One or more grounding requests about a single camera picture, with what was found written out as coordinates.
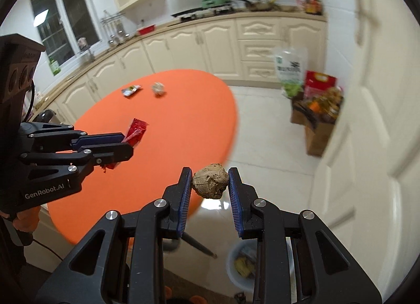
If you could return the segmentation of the person left hand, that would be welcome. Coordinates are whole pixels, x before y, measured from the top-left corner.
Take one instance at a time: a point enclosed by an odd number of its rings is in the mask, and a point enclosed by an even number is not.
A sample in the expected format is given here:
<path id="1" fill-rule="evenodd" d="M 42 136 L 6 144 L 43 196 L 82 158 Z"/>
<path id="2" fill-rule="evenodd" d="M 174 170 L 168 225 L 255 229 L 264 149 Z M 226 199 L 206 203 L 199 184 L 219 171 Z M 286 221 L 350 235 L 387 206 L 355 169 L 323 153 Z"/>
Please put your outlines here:
<path id="1" fill-rule="evenodd" d="M 38 223 L 40 221 L 40 211 L 41 206 L 33 207 L 29 210 L 18 212 L 13 219 L 11 219 L 11 215 L 6 214 L 5 212 L 1 211 L 0 214 L 4 219 L 10 221 L 16 230 L 33 233 L 38 227 Z"/>

